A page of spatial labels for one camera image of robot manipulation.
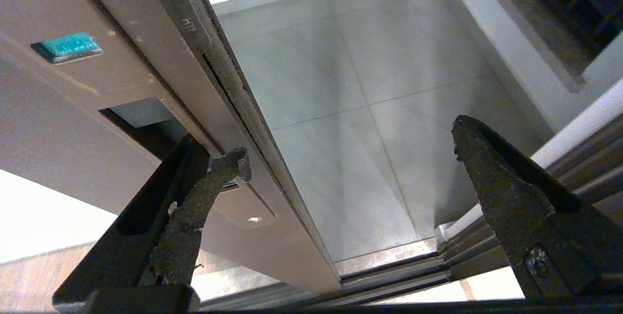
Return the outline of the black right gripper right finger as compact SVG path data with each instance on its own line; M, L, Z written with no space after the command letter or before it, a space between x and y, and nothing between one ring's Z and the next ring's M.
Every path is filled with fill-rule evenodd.
M622 300L622 228L484 122L458 116L454 153L527 298Z

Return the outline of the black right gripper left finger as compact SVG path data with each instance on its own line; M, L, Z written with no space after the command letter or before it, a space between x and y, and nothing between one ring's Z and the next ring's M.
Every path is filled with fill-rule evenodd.
M189 285L217 196L251 180L248 150L212 158L183 137L122 213L56 289L54 302L85 302L104 288Z

